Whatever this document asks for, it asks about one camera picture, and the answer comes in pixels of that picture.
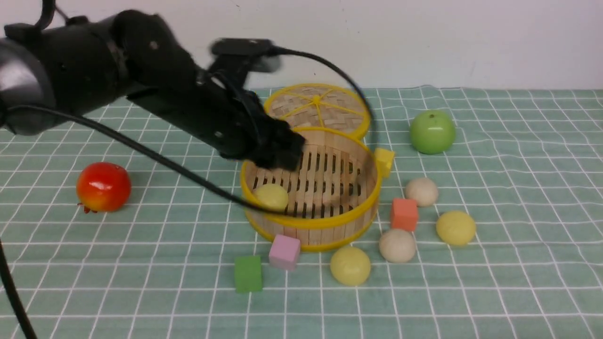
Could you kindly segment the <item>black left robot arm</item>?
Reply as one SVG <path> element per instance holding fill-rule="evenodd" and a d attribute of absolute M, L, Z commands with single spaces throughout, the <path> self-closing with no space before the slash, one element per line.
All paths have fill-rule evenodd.
<path fill-rule="evenodd" d="M 6 26 L 1 39 L 1 126 L 31 137 L 67 116 L 84 116 L 119 98 L 192 137 L 220 156 L 257 167 L 294 170 L 305 139 L 265 113 L 244 84 L 249 72 L 278 69 L 265 39 L 222 38 L 214 61 L 199 67 L 158 15 L 128 9 L 98 22 L 75 18 L 41 30 Z"/>

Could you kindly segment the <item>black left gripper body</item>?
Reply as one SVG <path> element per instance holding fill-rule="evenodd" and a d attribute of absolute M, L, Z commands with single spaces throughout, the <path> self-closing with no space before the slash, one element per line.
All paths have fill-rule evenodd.
<path fill-rule="evenodd" d="M 248 92 L 226 90 L 203 71 L 129 71 L 128 99 L 231 160 L 295 170 L 305 139 L 287 122 L 265 114 Z"/>

